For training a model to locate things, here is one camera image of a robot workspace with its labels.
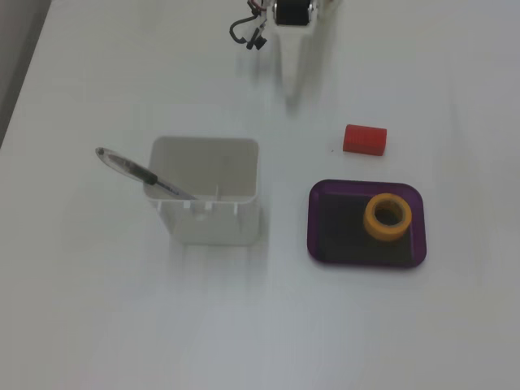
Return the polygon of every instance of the yellow ring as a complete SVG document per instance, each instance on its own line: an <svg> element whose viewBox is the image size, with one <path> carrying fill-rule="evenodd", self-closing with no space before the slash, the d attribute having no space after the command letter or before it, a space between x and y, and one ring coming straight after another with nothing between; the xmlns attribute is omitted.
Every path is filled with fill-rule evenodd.
<svg viewBox="0 0 520 390"><path fill-rule="evenodd" d="M395 225L385 225L375 216L378 210L389 210L398 219ZM392 193L381 193L373 197L366 205L363 224L365 229L379 241L395 241L403 237L412 223L412 209L402 197Z"/></svg>

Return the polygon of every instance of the white container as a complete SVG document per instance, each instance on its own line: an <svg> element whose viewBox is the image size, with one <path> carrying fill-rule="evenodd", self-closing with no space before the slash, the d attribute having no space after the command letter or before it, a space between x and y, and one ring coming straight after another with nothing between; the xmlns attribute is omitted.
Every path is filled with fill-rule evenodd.
<svg viewBox="0 0 520 390"><path fill-rule="evenodd" d="M249 139L165 136L154 142L149 169L197 198L145 195L181 243L250 245L260 224L258 144Z"/></svg>

